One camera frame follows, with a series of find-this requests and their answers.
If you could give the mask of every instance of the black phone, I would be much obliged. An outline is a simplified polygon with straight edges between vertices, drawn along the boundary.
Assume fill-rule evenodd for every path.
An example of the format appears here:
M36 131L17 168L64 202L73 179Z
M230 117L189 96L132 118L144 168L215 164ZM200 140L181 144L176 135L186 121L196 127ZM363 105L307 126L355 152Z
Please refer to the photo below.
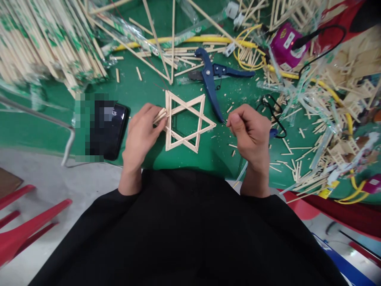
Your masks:
M90 155L103 155L105 160L118 158L129 110L110 101L95 101L94 126L90 131Z

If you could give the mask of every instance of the white label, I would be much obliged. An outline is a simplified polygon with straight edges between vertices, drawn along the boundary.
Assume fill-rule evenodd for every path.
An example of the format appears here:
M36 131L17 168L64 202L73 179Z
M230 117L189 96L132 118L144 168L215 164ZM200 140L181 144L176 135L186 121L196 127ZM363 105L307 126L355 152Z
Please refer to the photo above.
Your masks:
M379 184L379 182L380 182L379 180L372 179L372 180L370 180L369 184L372 184L372 185L376 186L376 185Z
M295 38L295 34L293 32L290 32L289 37L287 38L287 41L283 44L285 49L288 49L292 40Z
M279 65L284 71L289 71L291 70L291 67L287 63L283 63Z

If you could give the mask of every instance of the blue pliers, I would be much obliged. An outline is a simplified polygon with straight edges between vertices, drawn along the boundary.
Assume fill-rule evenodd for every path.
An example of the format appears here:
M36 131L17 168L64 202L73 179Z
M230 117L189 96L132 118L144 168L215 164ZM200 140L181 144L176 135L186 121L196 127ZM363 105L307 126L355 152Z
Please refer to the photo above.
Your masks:
M221 77L223 75L229 75L231 77L253 77L255 75L254 71L238 71L232 68L228 68L226 66L220 64L213 64L210 61L208 52L203 48L198 48L194 52L194 56L198 58L202 58L204 61L204 69L202 70L202 80L205 85L206 93L208 94L208 98L212 103L212 108L214 114L217 116L218 121L224 123L224 119L221 113L221 110L217 101L216 94L216 85L214 84L214 76L217 75Z

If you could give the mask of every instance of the pixelated area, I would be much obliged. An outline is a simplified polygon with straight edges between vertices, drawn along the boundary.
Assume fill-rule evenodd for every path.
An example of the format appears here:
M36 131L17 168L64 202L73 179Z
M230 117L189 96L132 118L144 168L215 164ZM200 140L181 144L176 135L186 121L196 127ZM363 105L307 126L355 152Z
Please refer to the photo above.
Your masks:
M124 114L116 103L117 100L111 99L108 93L77 94L76 162L104 162L117 156L117 140Z

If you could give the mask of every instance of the black shirt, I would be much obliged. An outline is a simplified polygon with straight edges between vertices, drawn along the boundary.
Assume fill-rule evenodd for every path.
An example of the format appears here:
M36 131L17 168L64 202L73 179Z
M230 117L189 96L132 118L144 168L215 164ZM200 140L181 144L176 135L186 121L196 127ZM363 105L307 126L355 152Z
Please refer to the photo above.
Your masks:
M99 197L30 286L137 284L347 285L279 197L191 170L145 170L139 194Z

